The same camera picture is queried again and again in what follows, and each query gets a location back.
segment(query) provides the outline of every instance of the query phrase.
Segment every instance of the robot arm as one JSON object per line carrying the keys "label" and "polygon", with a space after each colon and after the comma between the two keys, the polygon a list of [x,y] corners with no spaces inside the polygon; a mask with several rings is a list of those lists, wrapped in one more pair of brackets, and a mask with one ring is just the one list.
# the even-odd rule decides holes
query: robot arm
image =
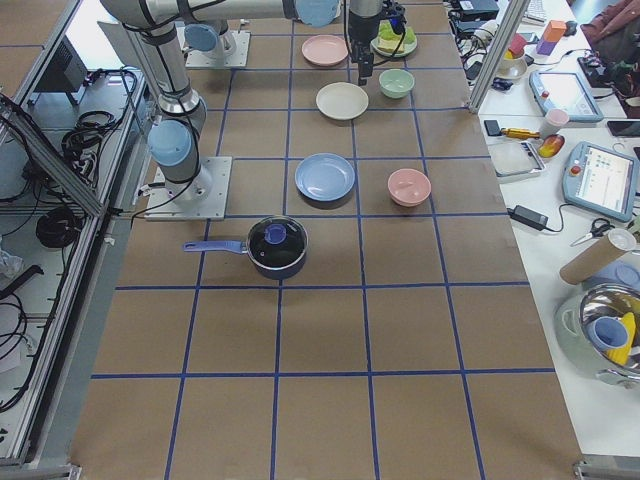
{"label": "robot arm", "polygon": [[389,20],[394,33],[404,33],[404,7],[395,0],[351,0],[349,4],[349,43],[351,61],[358,64],[358,85],[365,85],[373,74],[371,41],[378,36],[382,20]]}
{"label": "robot arm", "polygon": [[191,89],[174,21],[210,22],[231,18],[299,18],[324,26],[334,17],[339,0],[101,0],[123,26],[139,34],[145,76],[155,80],[158,105],[171,116],[186,115],[199,107]]}
{"label": "robot arm", "polygon": [[[152,128],[149,149],[164,174],[167,190],[175,196],[176,203],[182,204],[205,198],[211,178],[201,168],[198,154],[206,107],[191,88],[175,20],[184,20],[187,27],[210,25],[208,34],[204,29],[210,42],[205,38],[203,43],[215,43],[218,34],[213,25],[226,24],[232,18],[296,18],[322,27],[335,18],[340,0],[100,1],[137,37],[138,66],[148,82],[155,82],[151,90],[168,118]],[[351,60],[358,64],[358,84],[363,85],[373,72],[370,43],[378,35],[380,21],[389,20],[397,34],[404,32],[404,8],[395,0],[351,0],[348,18]]]}

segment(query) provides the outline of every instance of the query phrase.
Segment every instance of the phone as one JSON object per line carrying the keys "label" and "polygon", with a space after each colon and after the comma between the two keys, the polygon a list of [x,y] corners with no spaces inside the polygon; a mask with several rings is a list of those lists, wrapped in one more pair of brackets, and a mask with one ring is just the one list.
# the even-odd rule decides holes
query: phone
{"label": "phone", "polygon": [[540,40],[540,38],[538,38],[538,35],[533,32],[520,33],[519,35],[527,41],[527,45],[538,43],[538,41]]}
{"label": "phone", "polygon": [[500,135],[502,135],[502,132],[500,131],[500,125],[498,125],[497,120],[485,120],[484,128],[487,129],[487,135],[489,135],[490,137],[499,137]]}
{"label": "phone", "polygon": [[614,137],[640,137],[640,120],[610,120],[607,128]]}

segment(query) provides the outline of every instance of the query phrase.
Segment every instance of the aluminum rail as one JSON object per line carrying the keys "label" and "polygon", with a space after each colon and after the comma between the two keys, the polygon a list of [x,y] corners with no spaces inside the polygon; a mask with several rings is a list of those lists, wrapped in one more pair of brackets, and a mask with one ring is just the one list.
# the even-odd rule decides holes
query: aluminum rail
{"label": "aluminum rail", "polygon": [[96,198],[95,193],[78,176],[65,165],[49,146],[33,132],[31,126],[20,117],[11,115],[11,110],[4,104],[0,104],[0,115],[10,118],[11,122],[24,134],[29,148],[33,153],[33,160],[51,177],[62,185],[71,199],[80,205],[85,212],[92,217],[101,217],[106,209]]}
{"label": "aluminum rail", "polygon": [[507,51],[507,47],[511,43],[513,35],[518,29],[518,25],[522,21],[522,16],[527,10],[529,0],[511,0],[507,11],[504,14],[500,28],[496,32],[496,36],[491,42],[491,48],[485,56],[484,63],[478,74],[478,79],[471,92],[471,98],[469,100],[469,111],[471,113],[478,113],[480,106],[484,101],[484,97],[489,91],[489,87],[493,83],[493,79],[498,71],[498,66],[502,61],[504,52]]}

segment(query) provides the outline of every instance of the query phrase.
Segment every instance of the saucepan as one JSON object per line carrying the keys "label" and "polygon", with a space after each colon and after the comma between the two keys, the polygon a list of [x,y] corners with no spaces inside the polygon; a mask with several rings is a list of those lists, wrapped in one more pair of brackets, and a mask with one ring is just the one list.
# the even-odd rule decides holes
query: saucepan
{"label": "saucepan", "polygon": [[302,269],[307,255],[307,231],[287,216],[271,216],[256,223],[245,241],[206,240],[187,242],[185,252],[224,251],[247,254],[258,272],[272,280],[284,280]]}
{"label": "saucepan", "polygon": [[558,344],[586,376],[610,385],[637,387],[640,385],[638,329],[631,329],[629,355],[619,361],[613,361],[611,355],[596,348],[588,335],[589,325],[596,319],[622,318],[630,312],[634,320],[640,315],[640,292],[624,285],[598,285],[567,299],[558,309],[555,319]]}

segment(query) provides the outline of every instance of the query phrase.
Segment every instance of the blue cup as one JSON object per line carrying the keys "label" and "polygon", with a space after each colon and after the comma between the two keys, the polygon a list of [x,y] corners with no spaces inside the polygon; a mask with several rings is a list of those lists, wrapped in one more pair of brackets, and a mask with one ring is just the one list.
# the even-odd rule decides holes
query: blue cup
{"label": "blue cup", "polygon": [[614,317],[599,317],[587,325],[587,335],[591,343],[603,352],[620,348],[629,340],[629,332]]}

